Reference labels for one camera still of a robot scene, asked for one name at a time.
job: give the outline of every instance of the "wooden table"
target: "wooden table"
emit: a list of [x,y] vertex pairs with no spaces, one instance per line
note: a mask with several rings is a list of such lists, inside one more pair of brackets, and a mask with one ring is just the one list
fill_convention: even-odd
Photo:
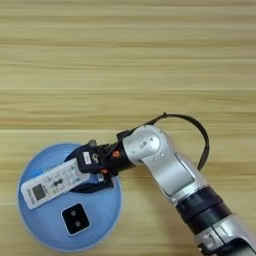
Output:
[[[204,175],[256,231],[255,0],[0,0],[1,255],[61,255],[23,227],[15,189],[49,144],[113,142],[163,111],[211,137]],[[190,124],[159,124],[197,163]],[[114,232],[82,255],[199,255],[145,168],[122,173]]]

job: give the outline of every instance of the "remote control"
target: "remote control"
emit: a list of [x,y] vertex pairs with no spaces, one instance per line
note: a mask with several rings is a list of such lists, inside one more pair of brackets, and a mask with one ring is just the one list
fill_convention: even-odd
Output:
[[21,193],[28,208],[34,209],[89,179],[90,174],[81,173],[77,160],[72,159],[23,183]]

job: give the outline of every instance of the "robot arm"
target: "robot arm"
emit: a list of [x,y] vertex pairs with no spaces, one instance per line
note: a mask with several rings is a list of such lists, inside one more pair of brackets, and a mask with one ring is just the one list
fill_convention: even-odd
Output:
[[[195,168],[183,155],[176,152],[170,138],[153,126],[165,117],[179,117],[193,123],[204,136],[206,147]],[[67,157],[77,158],[83,173],[102,173],[106,177],[118,175],[136,165],[145,164],[163,194],[181,215],[195,236],[198,249],[205,256],[255,256],[256,239],[237,215],[225,205],[199,170],[209,153],[209,139],[204,127],[194,118],[184,115],[165,114],[131,131],[117,135],[113,145],[97,146],[92,140]],[[88,165],[84,152],[92,158]],[[111,187],[102,184],[93,192]],[[86,193],[88,188],[77,188],[74,192]]]
[[195,235],[203,255],[256,255],[256,240],[201,173],[160,129],[144,125],[123,139],[134,165],[144,163]]

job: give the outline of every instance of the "black square object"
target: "black square object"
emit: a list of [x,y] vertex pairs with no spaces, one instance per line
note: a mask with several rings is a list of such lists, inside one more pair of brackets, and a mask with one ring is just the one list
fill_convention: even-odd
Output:
[[89,219],[81,204],[76,204],[64,210],[62,217],[70,235],[75,235],[90,226]]

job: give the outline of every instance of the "blue bowl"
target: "blue bowl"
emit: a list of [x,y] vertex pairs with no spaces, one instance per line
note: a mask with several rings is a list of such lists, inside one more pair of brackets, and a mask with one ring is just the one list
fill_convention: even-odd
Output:
[[[35,175],[35,170],[56,166],[79,144],[58,144],[46,148],[28,164],[17,187],[17,202],[21,219],[29,232],[42,244],[61,252],[81,252],[102,242],[115,227],[121,212],[122,191],[120,181],[113,178],[114,188],[93,194],[68,192],[56,199],[29,210],[20,192],[21,185]],[[77,203],[83,205],[90,227],[70,236],[63,223],[61,212]]]

